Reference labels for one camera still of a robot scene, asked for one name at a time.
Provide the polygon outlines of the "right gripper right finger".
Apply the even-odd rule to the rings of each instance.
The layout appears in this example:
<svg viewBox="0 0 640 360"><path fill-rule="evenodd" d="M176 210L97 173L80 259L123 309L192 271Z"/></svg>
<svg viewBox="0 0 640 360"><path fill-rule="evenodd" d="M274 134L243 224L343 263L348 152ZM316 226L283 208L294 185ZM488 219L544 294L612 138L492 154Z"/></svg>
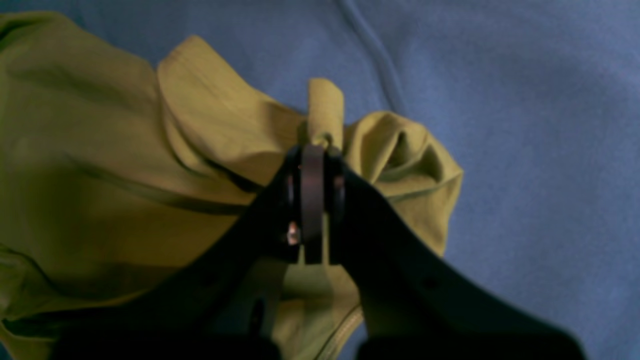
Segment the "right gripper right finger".
<svg viewBox="0 0 640 360"><path fill-rule="evenodd" d="M329 259L354 280L359 360L583 360L568 333L481 289L435 255L338 150L324 158Z"/></svg>

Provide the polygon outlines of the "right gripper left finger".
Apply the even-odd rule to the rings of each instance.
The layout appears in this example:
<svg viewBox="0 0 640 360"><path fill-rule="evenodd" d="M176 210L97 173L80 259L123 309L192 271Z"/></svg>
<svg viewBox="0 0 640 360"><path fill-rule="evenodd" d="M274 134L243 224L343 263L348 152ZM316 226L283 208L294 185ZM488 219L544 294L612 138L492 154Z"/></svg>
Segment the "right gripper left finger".
<svg viewBox="0 0 640 360"><path fill-rule="evenodd" d="M323 260L325 149L294 146L201 257L155 289L63 331L53 360L279 360L272 340L291 264Z"/></svg>

